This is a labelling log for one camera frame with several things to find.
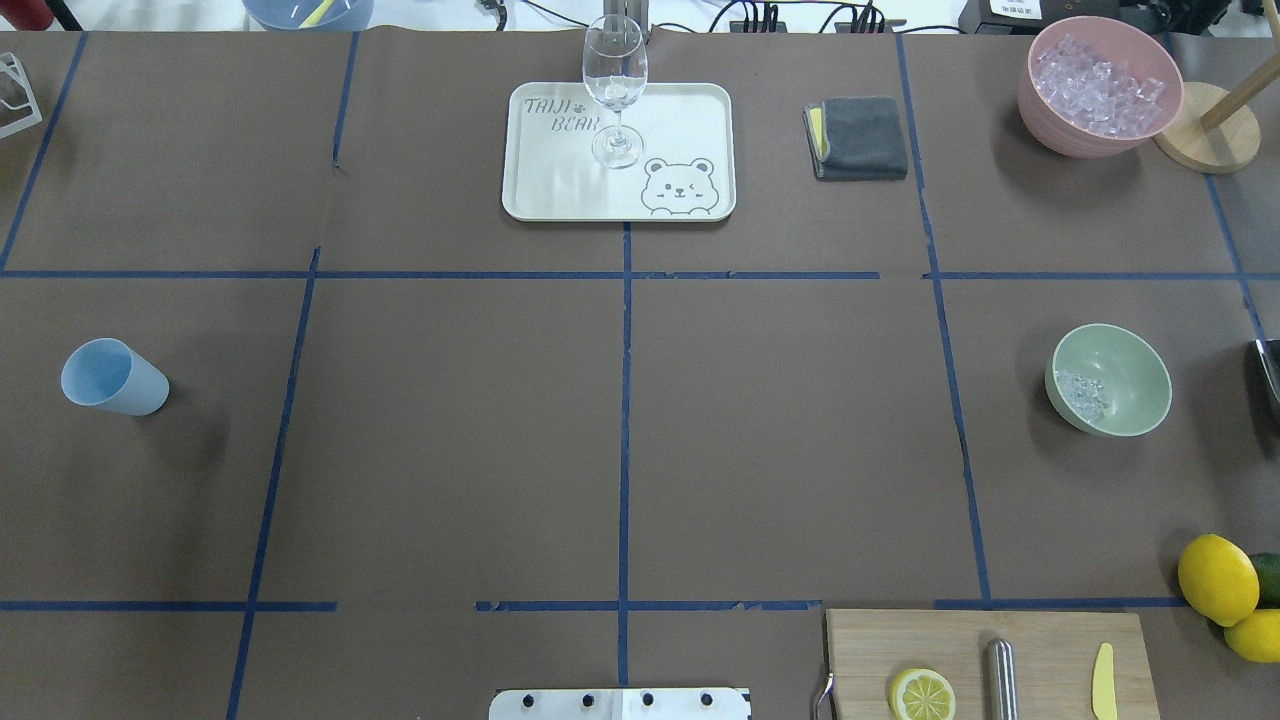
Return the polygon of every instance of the metal bracket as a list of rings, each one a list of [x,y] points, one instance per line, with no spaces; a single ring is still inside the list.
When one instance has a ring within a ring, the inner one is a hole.
[[[649,42],[649,0],[604,0],[605,15],[627,15],[640,26],[644,41]]]

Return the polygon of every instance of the bear illustration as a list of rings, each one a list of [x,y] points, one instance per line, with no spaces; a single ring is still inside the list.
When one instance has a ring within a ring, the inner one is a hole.
[[[644,164],[649,182],[640,201],[653,215],[710,215],[710,209],[719,202],[719,192],[712,184],[713,169],[705,158],[687,165],[653,158]]]

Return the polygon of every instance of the folded cloth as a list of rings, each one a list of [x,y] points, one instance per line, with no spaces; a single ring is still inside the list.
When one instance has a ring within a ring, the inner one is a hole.
[[[906,146],[892,97],[831,97],[805,105],[804,122],[818,179],[906,177]]]

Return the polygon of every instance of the wooden stand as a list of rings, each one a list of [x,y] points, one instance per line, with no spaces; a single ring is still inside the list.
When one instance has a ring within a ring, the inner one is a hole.
[[[1266,0],[1272,33],[1280,27],[1275,0]],[[1183,165],[1202,173],[1234,173],[1258,154],[1262,131],[1245,106],[1263,87],[1280,77],[1280,53],[1228,92],[1216,85],[1188,82],[1183,86],[1183,109],[1169,129],[1156,136],[1156,145]]]

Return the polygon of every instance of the plastic cup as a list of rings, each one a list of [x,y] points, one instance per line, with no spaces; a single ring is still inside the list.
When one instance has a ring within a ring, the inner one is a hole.
[[[128,345],[91,340],[63,365],[63,395],[76,405],[124,415],[150,415],[169,397],[169,379]]]

